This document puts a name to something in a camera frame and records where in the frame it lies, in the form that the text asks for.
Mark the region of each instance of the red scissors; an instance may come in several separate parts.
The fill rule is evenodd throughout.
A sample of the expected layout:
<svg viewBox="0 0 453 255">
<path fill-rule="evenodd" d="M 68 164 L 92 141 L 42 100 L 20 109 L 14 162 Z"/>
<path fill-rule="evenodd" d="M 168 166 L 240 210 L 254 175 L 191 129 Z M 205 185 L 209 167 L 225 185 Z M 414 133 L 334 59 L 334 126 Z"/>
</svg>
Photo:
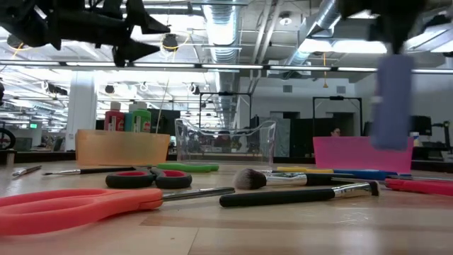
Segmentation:
<svg viewBox="0 0 453 255">
<path fill-rule="evenodd" d="M 107 216 L 158 208 L 165 200 L 234 193 L 234 188 L 207 188 L 164 195 L 142 190 L 65 189 L 0 198 L 0 236 L 40 234 L 96 222 Z"/>
</svg>

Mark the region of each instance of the makeup brush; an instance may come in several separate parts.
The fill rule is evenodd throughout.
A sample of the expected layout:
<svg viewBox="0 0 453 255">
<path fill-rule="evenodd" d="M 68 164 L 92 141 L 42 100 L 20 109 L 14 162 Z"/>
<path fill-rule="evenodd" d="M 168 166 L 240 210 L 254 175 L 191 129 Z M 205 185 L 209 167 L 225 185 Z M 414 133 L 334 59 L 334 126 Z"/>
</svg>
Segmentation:
<svg viewBox="0 0 453 255">
<path fill-rule="evenodd" d="M 99 169 L 74 169 L 74 170 L 66 170 L 66 171 L 59 171 L 55 173 L 43 173 L 43 176 L 48 176 L 52 174 L 56 175 L 74 175 L 74 174 L 99 174 L 99 173 L 110 173 L 116 171 L 134 171 L 136 170 L 134 167 L 113 167 L 113 168 L 99 168 Z"/>
<path fill-rule="evenodd" d="M 379 184 L 376 181 L 372 181 L 368 183 L 353 183 L 334 188 L 223 195 L 220 197 L 219 202 L 223 207 L 278 205 L 288 203 L 324 201 L 333 198 L 379 196 L 379 192 Z"/>
<path fill-rule="evenodd" d="M 305 174 L 274 173 L 263 174 L 253 169 L 244 169 L 233 178 L 235 188 L 254 190 L 264 186 L 320 186 L 344 184 L 344 181 L 333 181 L 332 178 L 353 178 L 352 174 Z"/>
</svg>

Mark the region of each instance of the scissor handle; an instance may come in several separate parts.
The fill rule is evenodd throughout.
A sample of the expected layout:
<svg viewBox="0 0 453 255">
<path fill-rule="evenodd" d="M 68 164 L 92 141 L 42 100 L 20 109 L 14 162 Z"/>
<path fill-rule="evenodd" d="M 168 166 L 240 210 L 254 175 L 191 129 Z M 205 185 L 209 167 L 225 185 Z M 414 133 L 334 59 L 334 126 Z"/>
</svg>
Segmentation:
<svg viewBox="0 0 453 255">
<path fill-rule="evenodd" d="M 408 181 L 388 178 L 386 187 L 394 190 L 453 196 L 453 185 L 449 181 Z"/>
<path fill-rule="evenodd" d="M 162 204 L 157 188 L 124 191 L 74 189 L 0 198 L 0 236 L 39 234 L 96 222 Z"/>
</svg>

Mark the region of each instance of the pink container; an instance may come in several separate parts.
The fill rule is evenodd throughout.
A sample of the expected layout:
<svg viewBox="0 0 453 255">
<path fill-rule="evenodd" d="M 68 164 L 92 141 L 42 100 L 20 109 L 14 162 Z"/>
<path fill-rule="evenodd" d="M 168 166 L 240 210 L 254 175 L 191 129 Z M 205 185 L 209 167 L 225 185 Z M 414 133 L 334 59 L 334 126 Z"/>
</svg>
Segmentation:
<svg viewBox="0 0 453 255">
<path fill-rule="evenodd" d="M 413 139 L 405 152 L 380 151 L 369 137 L 313 137 L 316 167 L 319 169 L 376 169 L 411 173 Z"/>
</svg>

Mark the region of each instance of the black paintbrush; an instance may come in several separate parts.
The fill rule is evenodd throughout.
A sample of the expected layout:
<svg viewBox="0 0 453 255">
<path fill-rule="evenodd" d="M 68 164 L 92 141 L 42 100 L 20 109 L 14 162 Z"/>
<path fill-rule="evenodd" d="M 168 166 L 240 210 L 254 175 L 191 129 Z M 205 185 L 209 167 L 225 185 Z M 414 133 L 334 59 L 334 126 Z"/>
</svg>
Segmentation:
<svg viewBox="0 0 453 255">
<path fill-rule="evenodd" d="M 318 188 L 299 191 L 270 191 L 223 195 L 219 202 L 223 207 L 278 205 L 324 201 L 333 198 L 353 198 L 358 196 L 379 196 L 379 184 L 376 181 L 353 183 L 333 188 Z"/>
<path fill-rule="evenodd" d="M 99 173 L 110 173 L 116 171 L 134 171 L 135 168 L 132 166 L 129 167 L 114 167 L 114 168 L 99 168 L 99 169 L 74 169 L 67 171 L 59 171 L 56 173 L 43 173 L 42 175 L 73 175 L 73 174 L 99 174 Z"/>
</svg>

